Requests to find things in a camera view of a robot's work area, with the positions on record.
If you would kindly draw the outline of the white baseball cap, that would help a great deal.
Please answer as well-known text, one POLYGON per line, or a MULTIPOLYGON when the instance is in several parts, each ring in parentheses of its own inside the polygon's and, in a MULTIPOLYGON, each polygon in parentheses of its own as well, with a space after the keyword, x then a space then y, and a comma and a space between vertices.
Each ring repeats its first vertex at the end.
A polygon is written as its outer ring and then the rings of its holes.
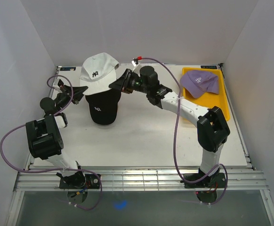
POLYGON ((102 52, 87 58, 81 67, 80 86, 87 86, 83 95, 106 92, 109 85, 117 80, 116 70, 120 63, 111 55, 102 52))

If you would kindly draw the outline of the black baseball cap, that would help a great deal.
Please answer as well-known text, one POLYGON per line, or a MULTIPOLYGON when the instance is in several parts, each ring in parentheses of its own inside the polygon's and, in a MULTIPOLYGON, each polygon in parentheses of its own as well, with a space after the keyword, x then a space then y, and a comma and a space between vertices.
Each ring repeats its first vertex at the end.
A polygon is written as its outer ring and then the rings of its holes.
POLYGON ((102 126, 114 123, 120 98, 121 92, 115 89, 85 96, 93 122, 102 126))

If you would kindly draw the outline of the lavender baseball cap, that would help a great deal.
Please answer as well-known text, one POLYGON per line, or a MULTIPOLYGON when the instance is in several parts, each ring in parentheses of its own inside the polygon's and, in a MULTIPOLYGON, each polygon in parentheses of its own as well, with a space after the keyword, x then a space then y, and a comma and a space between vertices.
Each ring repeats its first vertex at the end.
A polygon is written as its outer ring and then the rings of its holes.
POLYGON ((187 71, 180 79, 180 84, 193 98, 200 98, 205 93, 219 94, 218 76, 208 71, 187 71))

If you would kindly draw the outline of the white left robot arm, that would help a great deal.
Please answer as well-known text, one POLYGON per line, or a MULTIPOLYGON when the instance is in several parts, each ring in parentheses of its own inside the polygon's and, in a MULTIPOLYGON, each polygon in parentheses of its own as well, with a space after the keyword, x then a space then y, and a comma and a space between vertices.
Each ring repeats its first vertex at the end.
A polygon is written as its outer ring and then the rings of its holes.
POLYGON ((86 176, 80 171, 77 161, 70 159, 62 152, 64 143, 60 129, 66 128, 68 121, 62 110, 69 102, 78 104, 83 98, 87 86, 73 87, 60 85, 61 93, 55 99, 45 97, 40 101, 44 118, 25 124, 28 147, 34 158, 50 162, 61 171, 57 173, 67 185, 81 188, 86 184, 86 176))

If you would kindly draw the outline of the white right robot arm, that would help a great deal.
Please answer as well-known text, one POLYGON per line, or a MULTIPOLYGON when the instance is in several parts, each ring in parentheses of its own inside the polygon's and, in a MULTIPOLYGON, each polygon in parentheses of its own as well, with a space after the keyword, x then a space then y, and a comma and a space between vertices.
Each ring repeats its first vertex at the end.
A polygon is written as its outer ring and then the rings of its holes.
POLYGON ((162 110, 182 116, 197 128, 198 143, 202 147, 202 160, 197 174, 180 175, 185 184, 210 187, 219 174, 221 150, 230 134, 230 129, 219 107, 207 108, 196 105, 172 89, 162 85, 158 74, 151 66, 143 66, 139 73, 126 69, 120 78, 109 87, 123 93, 145 93, 148 101, 162 110))

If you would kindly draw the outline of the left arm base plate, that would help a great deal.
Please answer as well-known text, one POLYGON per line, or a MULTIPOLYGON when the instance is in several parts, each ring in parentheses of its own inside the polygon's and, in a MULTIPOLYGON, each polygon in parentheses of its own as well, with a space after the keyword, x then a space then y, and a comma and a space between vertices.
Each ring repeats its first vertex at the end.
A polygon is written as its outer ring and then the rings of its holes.
POLYGON ((60 179, 59 186, 60 189, 99 189, 100 184, 98 178, 93 174, 85 174, 84 186, 73 186, 66 184, 62 179, 60 179))

